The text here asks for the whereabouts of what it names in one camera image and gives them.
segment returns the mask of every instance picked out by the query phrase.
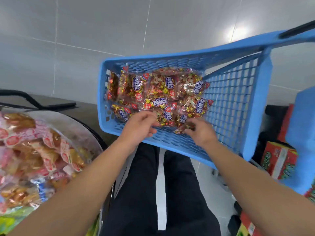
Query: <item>blue shopping basket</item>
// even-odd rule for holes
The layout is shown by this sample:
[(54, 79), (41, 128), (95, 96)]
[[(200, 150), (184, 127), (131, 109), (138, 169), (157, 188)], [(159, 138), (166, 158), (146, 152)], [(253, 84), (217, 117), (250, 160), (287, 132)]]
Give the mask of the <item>blue shopping basket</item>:
[[(204, 96), (214, 100), (205, 119), (213, 124), (221, 143), (249, 161), (254, 154), (266, 105), (272, 73), (270, 52), (281, 46), (315, 41), (315, 31), (311, 30), (313, 26), (310, 25), (314, 23), (209, 49), (106, 59), (101, 64), (98, 83), (100, 127), (104, 132), (114, 135), (120, 135), (124, 127), (124, 123), (115, 121), (110, 103), (104, 98), (107, 70), (119, 73), (122, 66), (128, 63), (131, 71), (144, 72), (168, 66), (205, 71), (236, 60), (204, 77), (204, 80), (210, 83)], [(178, 152), (215, 168), (207, 153), (185, 134), (177, 135), (167, 128), (159, 128), (153, 137), (146, 138), (143, 142)]]

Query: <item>leg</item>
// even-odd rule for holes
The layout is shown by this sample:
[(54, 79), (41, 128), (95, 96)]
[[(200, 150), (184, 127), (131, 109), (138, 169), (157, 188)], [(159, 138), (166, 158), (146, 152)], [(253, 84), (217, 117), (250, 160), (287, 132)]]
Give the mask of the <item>leg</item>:
[(156, 178), (159, 148), (140, 143), (128, 177), (103, 222), (103, 235), (157, 233)]
[(189, 157), (166, 151), (164, 157), (167, 223), (173, 235), (221, 235), (209, 210)]

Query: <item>basket handle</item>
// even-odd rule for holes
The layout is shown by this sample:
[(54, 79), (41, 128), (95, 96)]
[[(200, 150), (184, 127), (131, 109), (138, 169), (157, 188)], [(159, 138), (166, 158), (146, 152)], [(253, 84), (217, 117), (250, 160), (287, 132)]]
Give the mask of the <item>basket handle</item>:
[[(36, 107), (38, 110), (49, 110), (49, 111), (62, 111), (62, 110), (67, 110), (67, 109), (73, 109), (76, 108), (76, 103), (63, 103), (63, 104), (55, 104), (55, 105), (47, 105), (43, 106), (39, 102), (37, 102), (32, 96), (29, 94), (23, 92), (23, 91), (18, 91), (18, 90), (6, 90), (6, 89), (0, 89), (0, 96), (19, 96), (24, 99), (26, 99), (27, 102), (32, 104), (34, 107)], [(1, 106), (3, 107), (9, 107), (9, 108), (27, 108), (24, 106), (19, 106), (19, 105), (13, 105), (9, 103), (0, 103)]]
[(303, 25), (294, 27), (294, 28), (289, 29), (285, 32), (282, 32), (281, 34), (278, 35), (278, 38), (279, 39), (286, 39), (286, 38), (292, 37), (294, 35), (301, 34), (305, 31), (312, 30), (314, 28), (315, 28), (315, 20), (310, 21), (308, 23), (305, 23)]

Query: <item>black handle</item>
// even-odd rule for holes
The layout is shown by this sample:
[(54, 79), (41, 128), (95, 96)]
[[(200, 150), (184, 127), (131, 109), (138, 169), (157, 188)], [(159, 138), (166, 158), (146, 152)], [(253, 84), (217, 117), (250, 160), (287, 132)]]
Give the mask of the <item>black handle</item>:
[[(0, 96), (20, 96), (22, 98), (25, 98), (26, 101), (28, 101), (30, 104), (32, 104), (34, 107), (36, 107), (38, 110), (50, 110), (50, 111), (57, 111), (58, 112), (58, 111), (62, 111), (62, 110), (76, 108), (76, 105), (77, 105), (75, 102), (72, 102), (72, 103), (63, 103), (63, 104), (43, 106), (39, 102), (37, 102), (35, 99), (33, 99), (33, 97), (30, 96), (29, 94), (27, 94), (23, 91), (18, 91), (18, 90), (0, 89)], [(17, 106), (17, 105), (12, 105), (12, 104), (5, 104), (5, 103), (2, 103), (1, 106), (25, 108), (23, 106)]]
[(308, 23), (305, 23), (303, 25), (294, 27), (294, 28), (287, 30), (285, 32), (282, 32), (281, 34), (279, 34), (278, 38), (279, 39), (286, 39), (286, 38), (292, 37), (294, 35), (301, 34), (305, 31), (314, 29), (314, 28), (315, 28), (315, 20), (308, 22)]

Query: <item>person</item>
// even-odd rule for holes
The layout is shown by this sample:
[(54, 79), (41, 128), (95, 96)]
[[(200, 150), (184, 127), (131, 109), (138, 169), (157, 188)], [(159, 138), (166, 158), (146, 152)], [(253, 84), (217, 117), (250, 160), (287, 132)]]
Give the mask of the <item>person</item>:
[[(275, 182), (265, 172), (220, 144), (211, 124), (186, 133), (211, 157), (233, 195), (262, 235), (315, 235), (315, 206), (302, 195)], [(126, 123), (118, 139), (62, 191), (44, 202), (9, 236), (85, 235), (116, 177), (137, 145), (156, 133), (156, 115), (140, 112)], [(188, 157), (165, 153), (167, 224), (157, 230), (158, 149), (140, 144), (126, 181), (113, 200), (102, 235), (220, 235), (218, 220), (208, 209)]]

